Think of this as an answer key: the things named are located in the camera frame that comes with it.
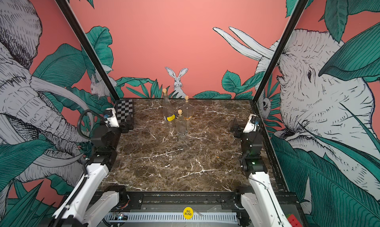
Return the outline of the glass bottle blue label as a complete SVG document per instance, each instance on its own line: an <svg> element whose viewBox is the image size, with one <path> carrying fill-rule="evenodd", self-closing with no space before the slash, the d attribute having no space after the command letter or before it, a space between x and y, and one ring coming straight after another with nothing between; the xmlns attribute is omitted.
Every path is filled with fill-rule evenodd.
<svg viewBox="0 0 380 227"><path fill-rule="evenodd" d="M187 135L187 121L183 116L183 111L178 110L178 116L176 119L177 134L180 138L185 138Z"/></svg>

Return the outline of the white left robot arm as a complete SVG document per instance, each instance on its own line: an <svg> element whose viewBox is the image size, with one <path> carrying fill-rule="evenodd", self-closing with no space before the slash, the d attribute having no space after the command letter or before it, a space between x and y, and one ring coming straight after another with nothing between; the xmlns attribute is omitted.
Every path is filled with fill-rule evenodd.
<svg viewBox="0 0 380 227"><path fill-rule="evenodd" d="M94 131L91 142L99 150L83 166L84 173L79 183L54 212L50 227L96 227L112 208L127 207L130 197L122 185L109 187L95 204L89 207L99 185L115 163L121 131L114 118Z"/></svg>

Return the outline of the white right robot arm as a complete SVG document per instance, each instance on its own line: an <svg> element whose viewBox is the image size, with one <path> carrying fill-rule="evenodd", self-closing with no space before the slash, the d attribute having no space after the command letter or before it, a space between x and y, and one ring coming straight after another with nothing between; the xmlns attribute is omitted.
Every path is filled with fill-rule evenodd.
<svg viewBox="0 0 380 227"><path fill-rule="evenodd" d="M263 136L259 128L249 133L241 125L233 125L231 132L240 139L240 167L253 188L253 193L240 195L240 205L248 213L255 227L290 227L273 190L268 170L261 157Z"/></svg>

